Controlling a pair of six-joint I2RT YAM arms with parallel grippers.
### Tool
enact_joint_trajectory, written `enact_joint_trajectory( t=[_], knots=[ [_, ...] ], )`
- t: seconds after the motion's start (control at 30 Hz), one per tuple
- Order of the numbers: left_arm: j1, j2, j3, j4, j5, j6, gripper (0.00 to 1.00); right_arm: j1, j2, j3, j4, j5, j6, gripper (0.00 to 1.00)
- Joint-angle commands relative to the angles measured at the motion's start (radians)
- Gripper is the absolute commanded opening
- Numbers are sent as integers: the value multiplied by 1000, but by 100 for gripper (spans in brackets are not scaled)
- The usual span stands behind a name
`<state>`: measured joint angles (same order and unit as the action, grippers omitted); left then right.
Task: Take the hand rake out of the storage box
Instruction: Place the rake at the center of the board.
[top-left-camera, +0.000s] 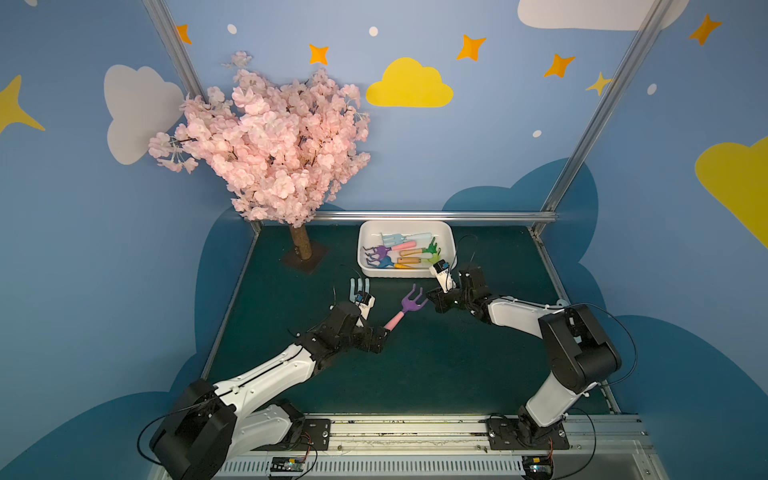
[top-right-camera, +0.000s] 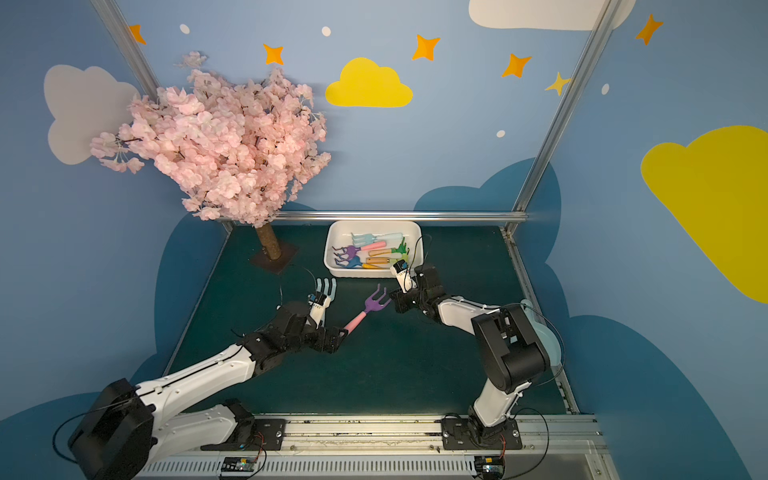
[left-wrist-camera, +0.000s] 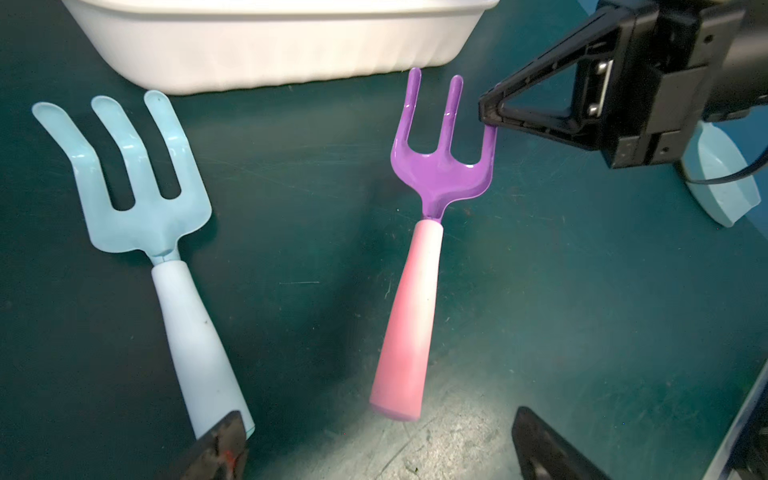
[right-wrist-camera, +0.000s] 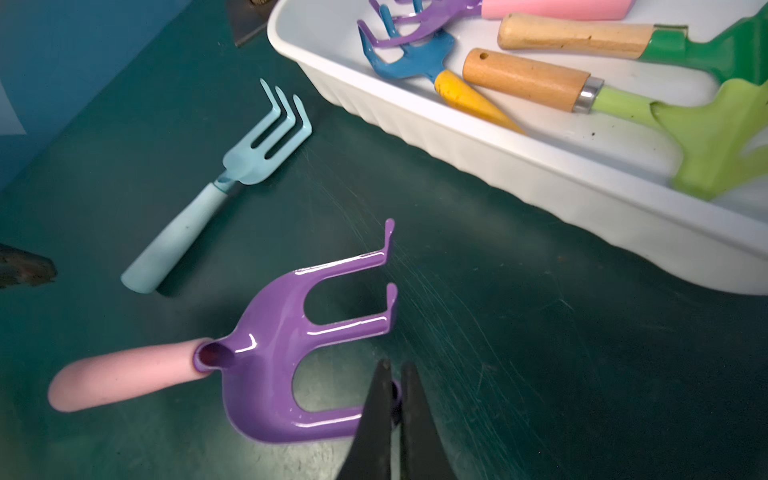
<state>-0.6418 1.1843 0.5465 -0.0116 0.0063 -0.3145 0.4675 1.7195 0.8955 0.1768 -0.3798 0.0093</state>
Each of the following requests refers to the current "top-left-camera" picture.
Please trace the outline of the white plastic storage box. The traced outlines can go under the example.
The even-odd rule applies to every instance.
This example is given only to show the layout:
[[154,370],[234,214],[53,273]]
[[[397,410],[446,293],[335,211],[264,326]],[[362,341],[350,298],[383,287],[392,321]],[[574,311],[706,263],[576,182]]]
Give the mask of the white plastic storage box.
[[360,227],[356,255],[368,277],[429,278],[439,260],[455,260],[456,244],[442,221],[371,220]]

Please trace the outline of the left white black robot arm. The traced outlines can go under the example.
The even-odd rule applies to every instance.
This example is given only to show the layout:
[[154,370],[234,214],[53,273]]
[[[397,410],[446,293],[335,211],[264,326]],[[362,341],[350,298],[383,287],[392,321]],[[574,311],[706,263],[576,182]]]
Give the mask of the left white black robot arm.
[[304,416],[278,396],[350,349],[381,352],[388,332],[367,321],[374,303],[372,295],[359,292],[265,363],[215,384],[191,383],[158,418],[149,461],[173,479],[211,479],[227,460],[247,451],[296,443]]

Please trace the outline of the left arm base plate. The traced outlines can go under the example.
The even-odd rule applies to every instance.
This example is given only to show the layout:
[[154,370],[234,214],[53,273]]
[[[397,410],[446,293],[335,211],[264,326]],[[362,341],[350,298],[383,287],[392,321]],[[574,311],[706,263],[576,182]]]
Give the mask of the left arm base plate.
[[277,444],[261,447],[261,450],[301,450],[311,444],[317,451],[329,448],[332,422],[327,418],[309,418],[294,422],[287,434]]

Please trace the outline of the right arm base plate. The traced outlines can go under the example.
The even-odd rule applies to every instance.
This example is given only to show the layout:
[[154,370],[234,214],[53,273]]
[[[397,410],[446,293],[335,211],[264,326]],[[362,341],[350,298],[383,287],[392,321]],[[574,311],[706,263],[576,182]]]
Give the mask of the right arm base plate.
[[527,417],[492,415],[485,421],[491,450],[569,450],[561,422],[540,427]]

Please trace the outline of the purple fork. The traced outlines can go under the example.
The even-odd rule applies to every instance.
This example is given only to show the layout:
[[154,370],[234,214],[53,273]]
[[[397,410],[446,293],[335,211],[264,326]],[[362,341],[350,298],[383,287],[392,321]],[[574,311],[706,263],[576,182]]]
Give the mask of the purple fork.
[[387,322],[384,328],[388,331],[394,330],[407,313],[419,311],[427,303],[428,298],[424,294],[424,289],[413,285],[411,291],[402,298],[400,311]]

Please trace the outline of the lime fork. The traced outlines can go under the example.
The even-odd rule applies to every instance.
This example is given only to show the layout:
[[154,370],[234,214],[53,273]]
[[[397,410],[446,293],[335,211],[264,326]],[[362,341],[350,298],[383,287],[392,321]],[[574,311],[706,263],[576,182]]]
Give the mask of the lime fork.
[[432,250],[421,248],[400,251],[396,263],[400,265],[434,265],[441,259],[440,248]]

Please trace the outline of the light blue fork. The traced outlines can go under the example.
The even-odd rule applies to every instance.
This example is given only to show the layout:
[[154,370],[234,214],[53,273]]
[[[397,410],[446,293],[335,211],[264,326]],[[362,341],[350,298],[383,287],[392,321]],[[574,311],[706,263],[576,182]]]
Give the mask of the light blue fork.
[[361,298],[370,294],[370,279],[367,277],[351,278],[349,282],[349,301],[360,302]]
[[420,241],[431,240],[432,237],[433,235],[429,232],[410,234],[410,235],[403,235],[399,233],[381,235],[382,243],[387,247],[394,247],[396,245],[400,245],[408,242],[420,242]]

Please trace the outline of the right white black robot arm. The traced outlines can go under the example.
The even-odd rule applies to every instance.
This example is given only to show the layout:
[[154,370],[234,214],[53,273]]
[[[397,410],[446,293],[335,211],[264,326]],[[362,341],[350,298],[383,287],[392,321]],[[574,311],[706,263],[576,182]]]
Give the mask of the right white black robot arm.
[[543,342],[550,373],[519,410],[516,425],[516,435],[526,445],[559,429],[567,410],[622,367],[619,352],[585,304],[552,306],[496,295],[475,265],[461,270],[458,281],[443,260],[429,272],[439,284],[427,294],[437,312],[466,310],[484,323],[515,329]]

